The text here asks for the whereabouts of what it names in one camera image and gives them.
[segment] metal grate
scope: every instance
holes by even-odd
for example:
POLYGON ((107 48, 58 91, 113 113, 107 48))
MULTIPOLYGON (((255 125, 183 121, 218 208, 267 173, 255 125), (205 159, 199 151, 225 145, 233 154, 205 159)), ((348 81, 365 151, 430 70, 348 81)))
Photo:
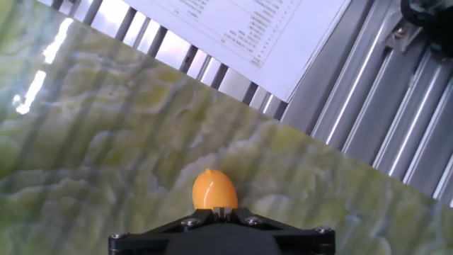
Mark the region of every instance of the metal grate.
POLYGON ((399 0, 352 0, 289 104, 121 0, 41 2, 453 205, 453 63, 382 43, 399 0))

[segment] black mechanical part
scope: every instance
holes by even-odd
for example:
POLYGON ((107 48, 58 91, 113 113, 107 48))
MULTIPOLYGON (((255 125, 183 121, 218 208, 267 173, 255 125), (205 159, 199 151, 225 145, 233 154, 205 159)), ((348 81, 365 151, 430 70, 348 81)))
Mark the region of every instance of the black mechanical part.
POLYGON ((246 208, 199 209, 143 234, 116 234, 108 239, 109 255, 333 255, 335 252, 335 231, 329 228, 298 229, 254 215, 246 208))
POLYGON ((416 11, 411 8, 409 0, 401 0, 401 13, 408 22, 428 31, 432 49, 453 57, 453 6, 431 14, 428 11, 416 11))

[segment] white paper sheet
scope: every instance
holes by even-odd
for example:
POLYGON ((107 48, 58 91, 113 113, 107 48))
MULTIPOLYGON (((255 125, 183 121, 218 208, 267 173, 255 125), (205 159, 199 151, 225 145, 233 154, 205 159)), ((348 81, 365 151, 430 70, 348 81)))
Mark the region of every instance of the white paper sheet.
POLYGON ((288 102, 350 0, 124 0, 288 102))

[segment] orange egg-shaped object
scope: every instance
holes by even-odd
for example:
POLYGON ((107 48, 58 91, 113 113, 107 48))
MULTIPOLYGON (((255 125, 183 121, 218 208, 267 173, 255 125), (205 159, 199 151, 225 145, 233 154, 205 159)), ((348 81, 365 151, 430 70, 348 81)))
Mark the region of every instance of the orange egg-shaped object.
POLYGON ((238 208, 238 196, 228 176, 220 171, 206 169, 193 184, 193 207, 214 209, 215 207, 238 208))

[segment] marble countertop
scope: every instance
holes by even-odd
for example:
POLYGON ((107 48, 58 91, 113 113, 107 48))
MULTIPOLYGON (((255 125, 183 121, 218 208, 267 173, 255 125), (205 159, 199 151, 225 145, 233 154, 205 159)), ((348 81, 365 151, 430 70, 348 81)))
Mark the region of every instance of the marble countertop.
POLYGON ((453 254, 451 208, 36 1, 0 0, 0 77, 2 254, 106 254, 206 168, 337 254, 453 254))

